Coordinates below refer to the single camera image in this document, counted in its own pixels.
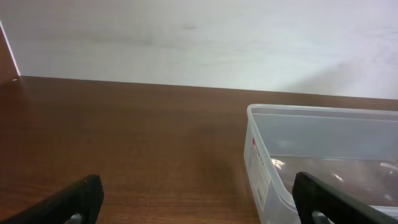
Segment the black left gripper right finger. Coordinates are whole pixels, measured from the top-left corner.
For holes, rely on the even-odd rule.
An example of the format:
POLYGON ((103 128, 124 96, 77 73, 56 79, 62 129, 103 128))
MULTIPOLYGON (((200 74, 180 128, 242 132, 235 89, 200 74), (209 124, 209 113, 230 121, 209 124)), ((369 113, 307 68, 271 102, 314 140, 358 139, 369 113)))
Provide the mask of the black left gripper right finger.
POLYGON ((306 172, 296 173, 292 196, 302 224, 397 224, 397 219, 306 172))

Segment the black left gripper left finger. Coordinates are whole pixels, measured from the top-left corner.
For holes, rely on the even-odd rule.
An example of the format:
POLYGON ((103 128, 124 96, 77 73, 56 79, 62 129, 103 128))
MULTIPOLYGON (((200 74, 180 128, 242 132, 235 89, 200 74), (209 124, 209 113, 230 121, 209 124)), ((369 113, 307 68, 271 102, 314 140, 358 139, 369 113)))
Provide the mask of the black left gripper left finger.
POLYGON ((1 224, 65 223, 73 215, 84 224, 95 224, 104 199, 100 176, 90 174, 50 197, 17 213, 1 224))

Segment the clear plastic container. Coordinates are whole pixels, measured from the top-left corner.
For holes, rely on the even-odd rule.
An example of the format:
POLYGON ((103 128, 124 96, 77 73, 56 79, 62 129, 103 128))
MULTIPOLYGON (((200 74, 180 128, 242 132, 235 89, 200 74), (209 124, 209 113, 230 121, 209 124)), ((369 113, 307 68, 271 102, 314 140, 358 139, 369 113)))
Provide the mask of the clear plastic container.
POLYGON ((397 216, 397 113, 250 105, 244 161, 262 223, 298 223, 295 176, 307 172, 397 216))

